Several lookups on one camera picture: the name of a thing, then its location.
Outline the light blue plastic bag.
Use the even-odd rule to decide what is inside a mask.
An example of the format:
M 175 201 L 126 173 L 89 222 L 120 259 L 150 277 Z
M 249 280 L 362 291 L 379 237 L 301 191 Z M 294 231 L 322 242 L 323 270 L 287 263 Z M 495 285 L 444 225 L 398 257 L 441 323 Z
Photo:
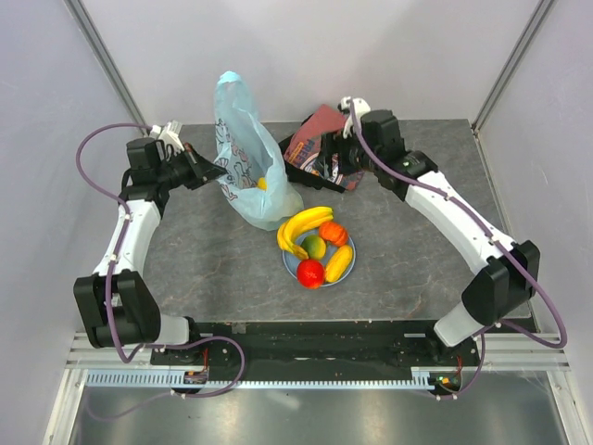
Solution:
M 259 121 L 258 110 L 241 76 L 227 71 L 214 91 L 217 157 L 227 174 L 221 191 L 232 208 L 258 229 L 274 231 L 304 209 L 303 199 L 289 183 L 281 149 Z M 257 188 L 260 177 L 267 190 Z

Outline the yellow banana bunch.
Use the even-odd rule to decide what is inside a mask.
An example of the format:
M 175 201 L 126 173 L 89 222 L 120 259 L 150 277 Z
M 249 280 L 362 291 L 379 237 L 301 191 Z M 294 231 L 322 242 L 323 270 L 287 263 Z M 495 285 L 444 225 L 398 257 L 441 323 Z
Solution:
M 318 228 L 322 223 L 331 221 L 333 218 L 334 211 L 330 207 L 318 206 L 302 210 L 284 222 L 278 229 L 276 234 L 278 247 L 291 253 L 299 260 L 307 260 L 309 254 L 296 243 L 297 238 L 309 230 Z
M 268 186 L 267 186 L 267 182 L 266 182 L 266 180 L 265 180 L 264 177 L 260 177 L 258 179 L 257 188 L 260 189 L 260 190 L 263 190 L 263 191 L 266 191 L 267 190 Z

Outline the orange persimmon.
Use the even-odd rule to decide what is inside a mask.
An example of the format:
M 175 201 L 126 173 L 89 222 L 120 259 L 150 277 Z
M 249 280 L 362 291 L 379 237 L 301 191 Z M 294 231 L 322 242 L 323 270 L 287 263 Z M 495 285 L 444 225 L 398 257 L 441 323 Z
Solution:
M 323 222 L 318 228 L 318 235 L 324 241 L 339 248 L 349 240 L 347 229 L 335 221 Z

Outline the green mango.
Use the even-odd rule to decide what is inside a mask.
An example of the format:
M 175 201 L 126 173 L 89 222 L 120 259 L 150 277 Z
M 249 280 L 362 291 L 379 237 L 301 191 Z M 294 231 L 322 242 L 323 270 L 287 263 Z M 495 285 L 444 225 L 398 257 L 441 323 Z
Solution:
M 300 246 L 307 252 L 310 259 L 316 261 L 322 260 L 327 250 L 325 240 L 319 235 L 307 235 Z

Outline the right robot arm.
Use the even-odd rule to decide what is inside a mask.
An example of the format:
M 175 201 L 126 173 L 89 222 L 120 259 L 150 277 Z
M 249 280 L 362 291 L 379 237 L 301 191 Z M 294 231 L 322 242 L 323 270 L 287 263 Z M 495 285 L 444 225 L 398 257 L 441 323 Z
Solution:
M 426 358 L 446 364 L 458 345 L 532 298 L 540 252 L 517 243 L 477 213 L 422 151 L 408 150 L 392 111 L 372 110 L 362 99 L 342 102 L 339 131 L 322 136 L 317 170 L 350 175 L 371 172 L 378 183 L 419 211 L 461 254 L 473 279 L 461 301 L 434 325 L 424 341 Z

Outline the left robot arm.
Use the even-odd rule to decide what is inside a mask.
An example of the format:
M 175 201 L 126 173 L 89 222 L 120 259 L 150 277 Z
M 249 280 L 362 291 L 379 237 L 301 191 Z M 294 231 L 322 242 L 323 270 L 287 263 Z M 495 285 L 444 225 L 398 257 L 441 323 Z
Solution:
M 97 349 L 140 344 L 171 345 L 171 354 L 193 364 L 203 342 L 188 317 L 161 313 L 144 279 L 145 258 L 170 198 L 178 187 L 195 190 L 226 173 L 169 130 L 153 131 L 126 146 L 129 168 L 118 199 L 118 220 L 106 254 L 73 287 L 82 322 Z

